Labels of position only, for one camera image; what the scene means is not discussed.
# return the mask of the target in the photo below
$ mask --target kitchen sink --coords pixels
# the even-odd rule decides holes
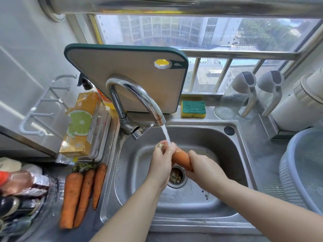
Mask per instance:
[[[233,135],[224,132],[229,126]],[[238,183],[256,189],[252,168],[239,132],[237,121],[173,119],[166,124],[171,141],[185,151],[194,150],[217,162],[226,175]],[[135,140],[123,134],[116,126],[111,153],[108,159],[108,178],[105,179],[100,198],[100,219],[107,222],[124,205],[145,180],[153,149],[164,140],[160,127],[154,126]],[[201,189],[191,179],[174,188],[168,185],[161,193],[151,231],[208,232],[208,229],[239,228],[254,229],[237,211],[212,194]]]

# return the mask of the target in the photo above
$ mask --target carrot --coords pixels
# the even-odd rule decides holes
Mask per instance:
[[[79,202],[83,175],[71,173],[66,177],[64,188],[64,200],[60,217],[60,228],[72,228],[76,207]]]
[[[98,206],[99,198],[101,195],[101,190],[103,186],[103,181],[105,173],[107,171],[107,166],[104,163],[99,164],[97,173],[94,180],[94,190],[93,190],[93,208],[96,209]]]
[[[73,228],[77,228],[78,226],[80,226],[83,220],[83,217],[85,215],[86,208],[88,205],[88,200],[91,195],[94,175],[95,175],[95,171],[93,169],[90,169],[86,172],[84,176],[79,207],[78,207],[78,211],[76,212]]]
[[[159,144],[159,147],[161,147],[162,152],[165,153],[168,143]],[[193,171],[192,163],[190,160],[190,157],[188,156],[188,153],[186,153],[184,150],[181,150],[179,147],[175,150],[175,153],[172,156],[172,162],[180,165],[181,167],[184,167],[188,171]]]

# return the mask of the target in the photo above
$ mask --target hand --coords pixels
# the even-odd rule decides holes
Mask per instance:
[[[155,146],[149,165],[149,171],[146,177],[146,180],[156,184],[157,187],[161,189],[160,191],[163,191],[167,186],[169,175],[171,174],[172,170],[172,155],[176,150],[176,144],[171,143],[163,154],[161,147],[158,145],[166,142],[166,140],[161,141]]]
[[[188,152],[194,172],[186,171],[188,178],[196,182],[202,189],[217,196],[222,187],[229,182],[222,168],[205,155]]]

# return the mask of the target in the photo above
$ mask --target plastic colander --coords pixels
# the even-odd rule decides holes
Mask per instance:
[[[279,177],[290,203],[323,215],[323,129],[306,129],[290,140]]]

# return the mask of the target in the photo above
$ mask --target cutting board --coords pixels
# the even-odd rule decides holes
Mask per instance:
[[[64,55],[107,97],[106,81],[112,74],[138,83],[164,114],[177,110],[188,69],[187,56],[171,47],[70,44]],[[125,110],[147,112],[128,90],[116,86]]]

